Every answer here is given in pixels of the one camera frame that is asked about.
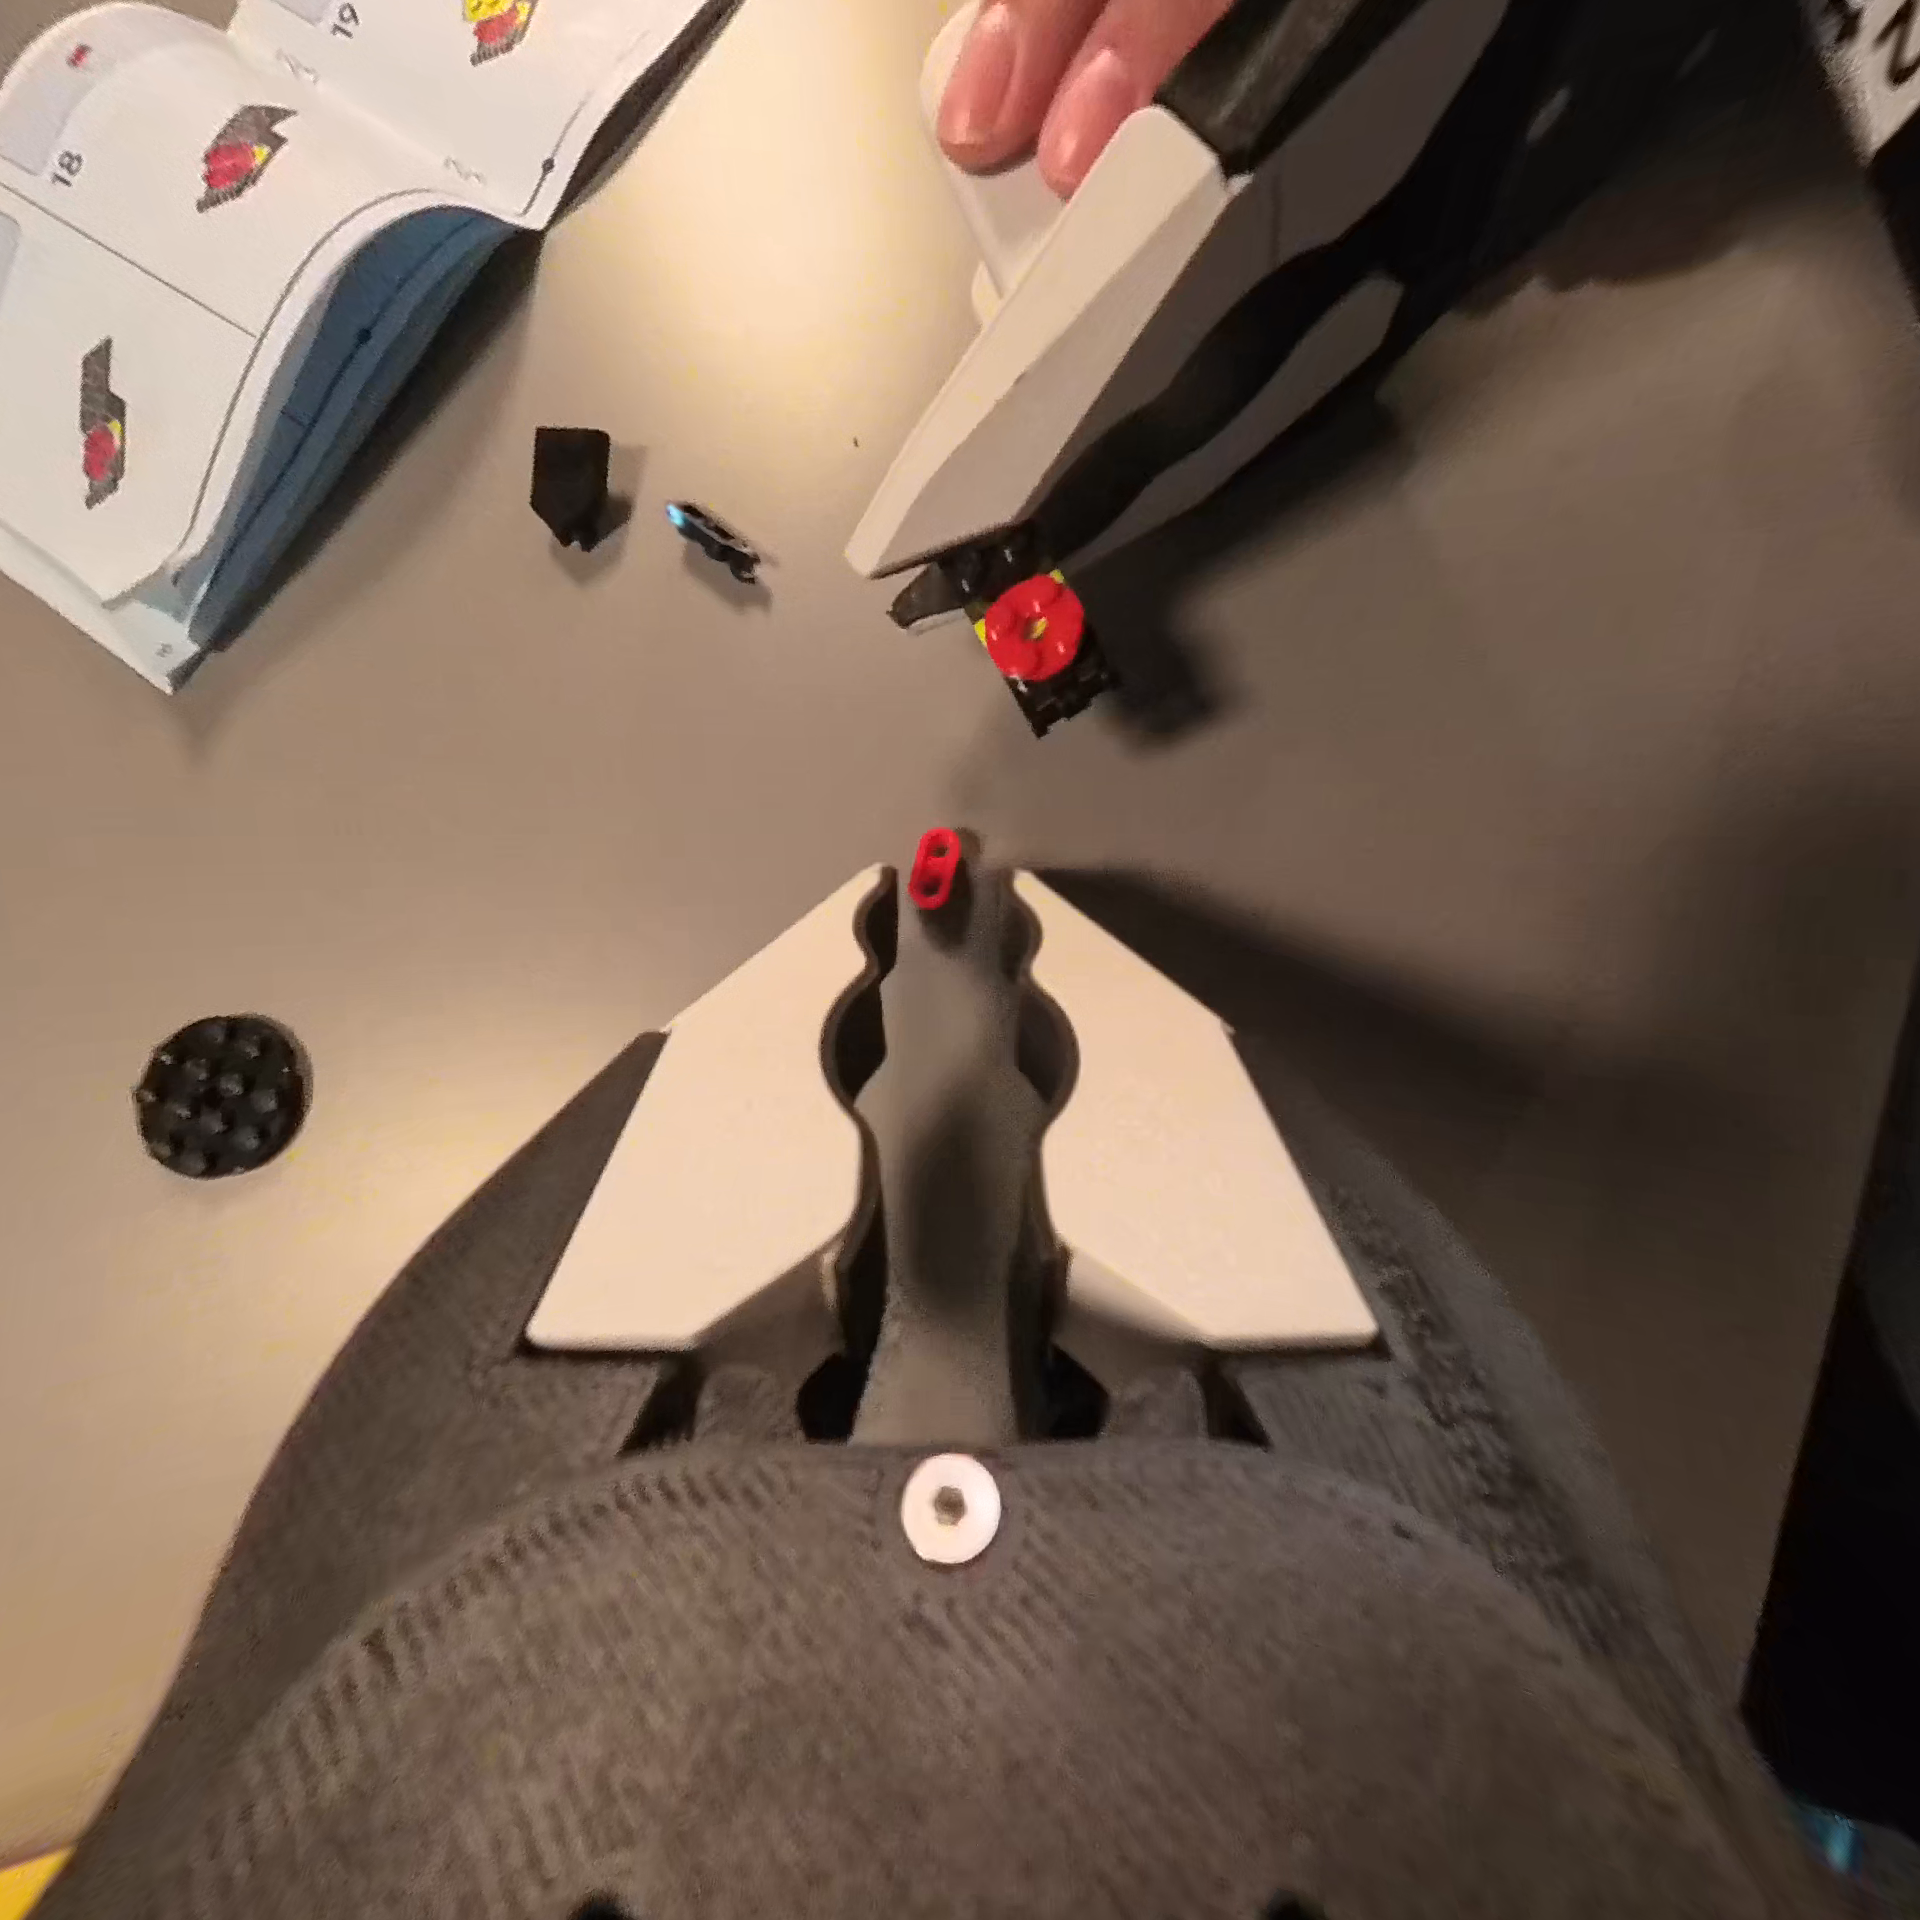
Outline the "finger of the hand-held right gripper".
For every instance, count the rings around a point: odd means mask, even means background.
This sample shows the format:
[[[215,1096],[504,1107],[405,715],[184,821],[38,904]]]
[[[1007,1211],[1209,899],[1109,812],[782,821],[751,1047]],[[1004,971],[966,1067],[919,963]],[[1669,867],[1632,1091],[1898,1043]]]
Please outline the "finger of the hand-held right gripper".
[[[1402,295],[1362,276],[1319,319],[1261,339],[1245,303],[1158,395],[1072,458],[1037,514],[1048,557],[1088,567],[1209,501],[1362,371]]]
[[[845,548],[888,578],[1023,521],[1232,189],[1173,113],[1134,113],[974,337]]]

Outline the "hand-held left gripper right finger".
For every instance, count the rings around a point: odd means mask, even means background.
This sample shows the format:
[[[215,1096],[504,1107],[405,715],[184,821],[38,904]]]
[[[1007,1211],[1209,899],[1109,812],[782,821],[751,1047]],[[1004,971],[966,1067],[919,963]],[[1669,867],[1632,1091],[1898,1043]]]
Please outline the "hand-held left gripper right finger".
[[[1031,871],[1023,986],[1061,1033],[1040,1188],[1076,1329],[1364,1348],[1377,1323],[1232,1029]]]

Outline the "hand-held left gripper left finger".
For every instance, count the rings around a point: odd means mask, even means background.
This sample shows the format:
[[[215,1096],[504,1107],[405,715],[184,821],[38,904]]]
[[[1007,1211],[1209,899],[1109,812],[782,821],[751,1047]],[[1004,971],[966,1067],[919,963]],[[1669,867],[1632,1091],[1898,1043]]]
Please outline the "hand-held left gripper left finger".
[[[898,875],[869,867],[678,1011],[525,1327],[542,1353],[698,1353],[810,1284],[879,1209]]]

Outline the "black lego assembly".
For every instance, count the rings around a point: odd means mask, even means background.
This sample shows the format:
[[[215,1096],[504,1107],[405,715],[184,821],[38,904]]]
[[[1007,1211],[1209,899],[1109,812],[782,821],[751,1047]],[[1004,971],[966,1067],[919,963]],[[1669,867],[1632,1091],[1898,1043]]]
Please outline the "black lego assembly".
[[[978,603],[989,601],[998,588],[1020,581],[1026,573],[1058,569],[1048,547],[1032,532],[1029,527],[1020,527],[1012,531],[1004,531],[991,537],[975,539],[983,552],[991,554],[983,563],[983,571],[978,578],[975,596],[966,603],[964,611],[954,611],[951,615],[964,618],[964,621],[974,629],[969,611]],[[1096,635],[1092,618],[1088,612],[1088,632],[1085,643],[1066,673],[1058,680],[1044,683],[1023,683],[1016,680],[1004,680],[998,669],[996,677],[1012,695],[1015,705],[1023,722],[1029,725],[1032,737],[1044,737],[1061,722],[1072,721],[1074,715],[1089,709],[1104,692],[1118,685],[1113,664],[1109,661],[1106,650]]]

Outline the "flat black lego clip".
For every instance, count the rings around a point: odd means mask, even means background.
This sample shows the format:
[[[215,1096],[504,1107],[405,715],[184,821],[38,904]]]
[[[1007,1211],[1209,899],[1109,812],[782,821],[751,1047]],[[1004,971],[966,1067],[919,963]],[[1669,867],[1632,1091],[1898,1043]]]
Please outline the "flat black lego clip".
[[[666,501],[662,512],[685,545],[725,569],[738,586],[759,584],[760,552],[727,521],[684,498]]]

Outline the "round black lego piece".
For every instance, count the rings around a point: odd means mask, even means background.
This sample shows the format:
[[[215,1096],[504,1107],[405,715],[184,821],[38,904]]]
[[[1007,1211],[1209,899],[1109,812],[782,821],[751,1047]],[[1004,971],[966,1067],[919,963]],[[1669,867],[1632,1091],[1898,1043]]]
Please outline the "round black lego piece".
[[[274,1163],[301,1135],[313,1067],[265,1015],[206,1015],[170,1033],[133,1085],[137,1138],[152,1163],[208,1184]]]

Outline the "black lego slope piece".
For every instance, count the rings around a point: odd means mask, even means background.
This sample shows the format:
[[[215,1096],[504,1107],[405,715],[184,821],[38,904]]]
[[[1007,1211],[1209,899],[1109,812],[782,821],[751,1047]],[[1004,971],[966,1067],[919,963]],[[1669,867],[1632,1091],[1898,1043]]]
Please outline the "black lego slope piece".
[[[612,440],[600,427],[535,431],[529,509],[562,547],[594,552],[608,536]]]

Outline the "person's right hand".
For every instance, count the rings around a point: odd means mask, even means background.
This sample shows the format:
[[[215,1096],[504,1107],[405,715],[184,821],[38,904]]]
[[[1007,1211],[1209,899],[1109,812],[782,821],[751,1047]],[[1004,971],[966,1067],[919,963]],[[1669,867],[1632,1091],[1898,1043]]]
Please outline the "person's right hand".
[[[934,113],[942,153],[988,176],[1032,160],[1069,202],[1121,124],[1229,12],[1226,3],[989,3]]]

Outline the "open instruction booklet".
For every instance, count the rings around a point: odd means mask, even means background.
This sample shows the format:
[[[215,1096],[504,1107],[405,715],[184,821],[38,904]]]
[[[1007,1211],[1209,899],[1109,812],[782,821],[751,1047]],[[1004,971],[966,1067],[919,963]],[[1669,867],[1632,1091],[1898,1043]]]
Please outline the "open instruction booklet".
[[[87,4],[5,66],[5,573],[162,692],[736,4]]]

